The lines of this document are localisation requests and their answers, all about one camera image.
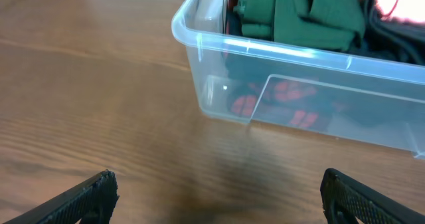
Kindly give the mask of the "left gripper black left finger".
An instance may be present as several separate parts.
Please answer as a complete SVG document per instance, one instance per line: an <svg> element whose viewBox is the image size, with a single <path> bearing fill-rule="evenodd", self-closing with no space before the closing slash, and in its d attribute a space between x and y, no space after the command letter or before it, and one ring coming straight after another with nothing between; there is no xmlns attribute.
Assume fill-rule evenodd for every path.
<svg viewBox="0 0 425 224"><path fill-rule="evenodd" d="M118 199L116 175L105 170L5 224L108 224Z"/></svg>

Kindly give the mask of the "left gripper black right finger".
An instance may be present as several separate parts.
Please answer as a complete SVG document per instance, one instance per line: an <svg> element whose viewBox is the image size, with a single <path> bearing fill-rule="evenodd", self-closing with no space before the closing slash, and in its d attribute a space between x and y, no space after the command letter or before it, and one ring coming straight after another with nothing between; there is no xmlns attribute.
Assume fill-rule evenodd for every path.
<svg viewBox="0 0 425 224"><path fill-rule="evenodd" d="M325 170L320 192L330 224L424 224L422 214L333 168Z"/></svg>

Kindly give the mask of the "clear plastic storage container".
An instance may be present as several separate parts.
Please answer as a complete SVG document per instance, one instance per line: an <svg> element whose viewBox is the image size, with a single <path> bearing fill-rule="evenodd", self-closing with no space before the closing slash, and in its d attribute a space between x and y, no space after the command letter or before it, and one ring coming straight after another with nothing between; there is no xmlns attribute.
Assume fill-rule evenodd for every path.
<svg viewBox="0 0 425 224"><path fill-rule="evenodd" d="M424 0L184 0L201 110L424 157Z"/></svg>

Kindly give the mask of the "red navy plaid shirt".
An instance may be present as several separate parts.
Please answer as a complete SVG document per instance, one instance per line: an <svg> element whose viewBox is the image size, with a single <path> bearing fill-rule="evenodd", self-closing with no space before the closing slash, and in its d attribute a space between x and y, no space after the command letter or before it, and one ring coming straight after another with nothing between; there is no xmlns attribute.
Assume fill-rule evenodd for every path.
<svg viewBox="0 0 425 224"><path fill-rule="evenodd" d="M237 3L238 0L228 2L226 32L243 37L240 17L233 11ZM249 66L256 68L256 74L250 72ZM322 128L329 122L331 113L348 109L347 103L328 88L272 78L272 65L266 60L251 64L229 56L226 67L231 77L245 82L243 93L234 97L230 103L230 111L243 117L250 116L256 104L267 104L277 108L276 117L284 116L292 126Z"/></svg>

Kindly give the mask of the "dark green garment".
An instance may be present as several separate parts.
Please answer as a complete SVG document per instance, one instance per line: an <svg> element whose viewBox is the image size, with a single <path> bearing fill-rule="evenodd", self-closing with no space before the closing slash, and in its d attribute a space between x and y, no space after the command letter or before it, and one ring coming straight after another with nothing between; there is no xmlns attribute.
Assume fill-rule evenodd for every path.
<svg viewBox="0 0 425 224"><path fill-rule="evenodd" d="M366 24L359 0L238 0L243 37L346 52Z"/></svg>

